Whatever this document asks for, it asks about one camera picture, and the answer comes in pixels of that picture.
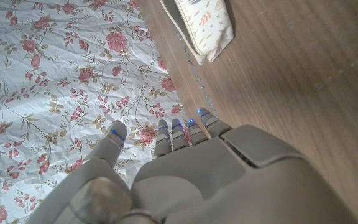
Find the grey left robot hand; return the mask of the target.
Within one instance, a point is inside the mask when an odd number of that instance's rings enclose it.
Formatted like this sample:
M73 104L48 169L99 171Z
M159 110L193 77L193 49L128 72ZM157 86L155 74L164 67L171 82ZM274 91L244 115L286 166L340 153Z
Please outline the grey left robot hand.
M356 223L306 157L251 125L159 121L152 161L126 185L114 166L127 129L115 121L29 223Z

